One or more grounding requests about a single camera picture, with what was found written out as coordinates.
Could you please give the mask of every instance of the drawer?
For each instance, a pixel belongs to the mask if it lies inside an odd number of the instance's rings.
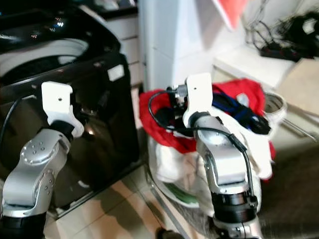
[[[139,39],[132,38],[128,40],[122,40],[121,42],[121,53],[126,55],[129,64],[136,63],[139,61]]]
[[[108,29],[119,39],[126,39],[138,35],[137,17],[126,17],[106,21]]]
[[[140,63],[135,63],[129,65],[129,70],[131,73],[131,86],[142,83],[142,78],[140,77]]]

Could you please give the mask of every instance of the black washing machine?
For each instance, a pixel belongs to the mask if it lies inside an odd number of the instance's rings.
[[[32,10],[0,17],[0,121],[14,100],[0,150],[0,178],[15,168],[23,145],[47,126],[42,82],[70,84],[86,121],[60,171],[52,208],[65,208],[109,185],[139,158],[130,72],[116,37],[87,8]]]

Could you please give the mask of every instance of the washing machine drum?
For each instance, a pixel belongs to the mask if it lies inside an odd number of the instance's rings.
[[[0,83],[9,85],[76,61],[88,49],[84,40],[65,38],[0,55]]]

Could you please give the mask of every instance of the white bracket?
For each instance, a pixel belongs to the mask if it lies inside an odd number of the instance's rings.
[[[210,73],[190,75],[186,79],[188,107],[183,115],[185,127],[190,127],[189,118],[195,112],[211,112],[213,91]]]
[[[73,114],[73,106],[70,104],[70,95],[73,92],[72,87],[48,81],[42,83],[41,89],[42,107],[48,116],[48,123],[52,124],[56,120],[67,122],[74,126],[73,137],[80,137],[84,132],[84,126]]]

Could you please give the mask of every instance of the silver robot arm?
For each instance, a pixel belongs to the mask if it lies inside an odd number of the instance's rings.
[[[221,238],[262,239],[250,165],[247,155],[246,159],[243,155],[246,148],[218,117],[210,114],[210,74],[188,77],[186,87],[188,107],[183,122],[186,127],[199,128],[194,131],[196,150],[204,160],[216,232]]]
[[[45,82],[41,89],[50,126],[26,143],[4,183],[0,238],[43,237],[56,177],[66,163],[71,140],[84,131],[70,105],[69,85]]]

